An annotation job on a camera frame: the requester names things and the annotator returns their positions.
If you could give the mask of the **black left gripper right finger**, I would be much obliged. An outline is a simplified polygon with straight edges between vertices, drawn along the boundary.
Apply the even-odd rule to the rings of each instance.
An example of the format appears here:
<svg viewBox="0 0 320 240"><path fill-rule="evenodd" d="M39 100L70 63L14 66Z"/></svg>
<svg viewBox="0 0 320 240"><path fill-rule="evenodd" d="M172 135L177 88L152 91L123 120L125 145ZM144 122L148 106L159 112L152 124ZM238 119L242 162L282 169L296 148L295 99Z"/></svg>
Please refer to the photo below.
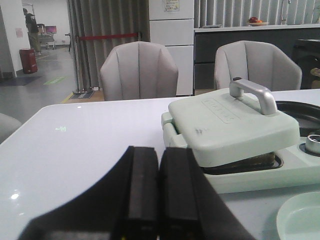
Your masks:
<svg viewBox="0 0 320 240"><path fill-rule="evenodd" d="M159 177L160 239L254 239L211 186L191 149L166 148Z"/></svg>

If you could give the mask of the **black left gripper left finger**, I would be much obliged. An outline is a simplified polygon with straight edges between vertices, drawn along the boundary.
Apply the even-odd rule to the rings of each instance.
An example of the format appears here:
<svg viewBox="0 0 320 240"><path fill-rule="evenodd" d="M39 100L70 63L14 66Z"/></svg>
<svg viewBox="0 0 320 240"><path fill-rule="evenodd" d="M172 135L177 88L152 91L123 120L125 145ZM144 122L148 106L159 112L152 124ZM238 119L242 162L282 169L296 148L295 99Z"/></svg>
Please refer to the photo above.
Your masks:
<svg viewBox="0 0 320 240"><path fill-rule="evenodd" d="M158 158L129 146L98 182L69 202L33 218L20 240L155 240Z"/></svg>

